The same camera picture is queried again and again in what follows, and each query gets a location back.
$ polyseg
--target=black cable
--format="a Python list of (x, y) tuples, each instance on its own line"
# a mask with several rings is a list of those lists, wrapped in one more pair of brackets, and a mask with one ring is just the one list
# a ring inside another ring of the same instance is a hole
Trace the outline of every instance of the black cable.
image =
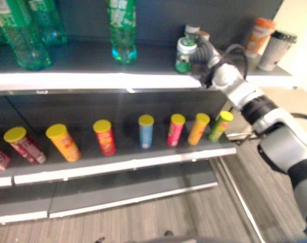
[(302, 118), (307, 120), (307, 115), (302, 113), (291, 113), (291, 115), (295, 118)]
[(240, 50), (240, 54), (243, 57), (243, 61), (244, 61), (243, 78), (246, 79), (246, 77), (248, 75), (248, 58), (245, 55), (244, 47), (243, 46), (241, 46), (240, 44), (231, 44), (229, 47), (227, 47), (227, 49), (225, 50), (225, 52), (222, 55), (221, 59), (223, 59), (224, 57), (229, 55), (234, 50)]

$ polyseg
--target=yellow lid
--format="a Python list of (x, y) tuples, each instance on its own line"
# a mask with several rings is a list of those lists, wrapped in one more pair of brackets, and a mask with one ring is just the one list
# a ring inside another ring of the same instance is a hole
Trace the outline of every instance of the yellow lid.
[(108, 120), (98, 120), (93, 124), (95, 133), (104, 133), (111, 129), (111, 123)]
[(142, 126), (151, 126), (154, 123), (154, 118), (151, 115), (141, 115), (139, 117), (139, 124)]
[(198, 113), (196, 115), (196, 119), (200, 122), (200, 123), (203, 123), (203, 124), (208, 124), (209, 121), (210, 121), (210, 118), (208, 115), (206, 115), (205, 113)]
[(23, 127), (14, 127), (9, 129), (5, 134), (4, 134), (4, 140), (8, 143), (14, 143), (22, 138), (24, 138), (26, 135), (26, 129)]
[(176, 125), (185, 124), (186, 118), (181, 114), (173, 114), (171, 116), (171, 122)]
[(55, 138), (67, 133), (67, 127), (63, 124), (54, 124), (48, 127), (46, 131), (46, 136), (48, 138)]
[(233, 118), (234, 118), (233, 114), (230, 113), (230, 112), (227, 111), (227, 110), (222, 110), (222, 111), (220, 112), (220, 117), (221, 117), (222, 119), (224, 119), (224, 120), (227, 120), (228, 122), (229, 122), (229, 121), (232, 121)]

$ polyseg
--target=white shelf lip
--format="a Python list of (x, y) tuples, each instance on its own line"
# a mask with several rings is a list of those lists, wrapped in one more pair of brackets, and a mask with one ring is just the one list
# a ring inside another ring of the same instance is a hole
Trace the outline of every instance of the white shelf lip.
[(0, 177), (0, 187), (12, 186), (12, 177)]
[(0, 73), (0, 91), (201, 88), (189, 75), (130, 73)]
[(104, 174), (104, 173), (117, 172), (117, 171), (136, 170), (144, 167), (173, 164), (189, 160), (196, 161), (198, 159), (212, 158), (212, 157), (230, 155), (235, 153), (236, 153), (236, 148), (233, 147), (233, 148), (203, 150), (197, 152), (166, 155), (166, 156), (144, 158), (144, 159), (132, 159), (127, 161), (121, 161), (117, 163), (97, 165), (97, 166), (57, 170), (50, 172), (44, 171), (34, 174), (18, 175), (14, 176), (14, 183), (16, 185), (20, 185), (20, 184), (29, 184), (35, 182), (54, 181), (54, 180), (67, 181), (70, 178)]
[(40, 211), (40, 212), (33, 212), (26, 214), (5, 215), (5, 216), (0, 216), (0, 224), (25, 221), (25, 220), (45, 219), (47, 217), (48, 217), (47, 211)]
[(102, 210), (102, 209), (107, 209), (107, 208), (112, 208), (112, 207), (117, 207), (117, 206), (122, 206), (122, 205), (127, 205), (127, 204), (133, 204), (133, 203), (138, 203), (138, 202), (141, 202), (141, 201), (151, 200), (151, 199), (155, 199), (155, 198), (159, 198), (159, 197), (165, 197), (165, 196), (176, 195), (176, 194), (180, 194), (180, 193), (184, 193), (184, 192), (205, 189), (205, 188), (209, 188), (209, 187), (213, 187), (213, 186), (217, 186), (217, 185), (218, 185), (217, 182), (211, 182), (211, 183), (197, 185), (197, 186), (185, 187), (185, 188), (175, 189), (175, 190), (171, 190), (171, 191), (160, 192), (160, 193), (155, 193), (155, 194), (145, 195), (145, 196), (139, 196), (139, 197), (125, 199), (125, 200), (121, 200), (121, 201), (115, 201), (115, 202), (102, 204), (102, 205), (96, 205), (96, 206), (85, 207), (85, 208), (81, 208), (81, 209), (74, 209), (74, 210), (67, 210), (67, 211), (62, 211), (62, 212), (50, 213), (49, 218), (64, 217), (64, 216), (81, 214), (81, 213), (86, 213), (86, 212), (91, 212), (91, 211), (96, 211), (96, 210)]
[(292, 88), (300, 85), (299, 81), (293, 76), (248, 75), (246, 79), (258, 87)]

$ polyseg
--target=orange chip canister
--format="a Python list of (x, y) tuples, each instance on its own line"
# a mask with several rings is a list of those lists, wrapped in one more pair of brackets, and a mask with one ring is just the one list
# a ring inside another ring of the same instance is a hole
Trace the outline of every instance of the orange chip canister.
[(196, 115), (195, 123), (188, 136), (188, 143), (190, 145), (196, 145), (199, 142), (209, 121), (210, 118), (205, 113), (198, 113)]
[(167, 144), (169, 146), (172, 147), (177, 146), (185, 122), (186, 119), (181, 114), (173, 114), (171, 116), (168, 139), (167, 139)]
[(257, 18), (247, 45), (245, 54), (248, 57), (257, 56), (259, 50), (268, 40), (270, 34), (275, 31), (276, 24), (270, 19)]
[(116, 146), (111, 123), (108, 120), (98, 120), (94, 123), (93, 129), (103, 155), (113, 155), (116, 152)]
[(81, 157), (80, 150), (63, 124), (54, 124), (46, 131), (46, 136), (53, 142), (59, 152), (69, 162), (75, 162)]

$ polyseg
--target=black lid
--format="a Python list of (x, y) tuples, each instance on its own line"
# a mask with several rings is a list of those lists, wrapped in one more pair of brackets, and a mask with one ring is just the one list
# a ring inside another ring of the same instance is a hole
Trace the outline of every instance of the black lid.
[(282, 39), (283, 41), (290, 42), (290, 43), (296, 43), (297, 42), (297, 36), (294, 34), (284, 33), (275, 31), (272, 35), (272, 37), (277, 39)]

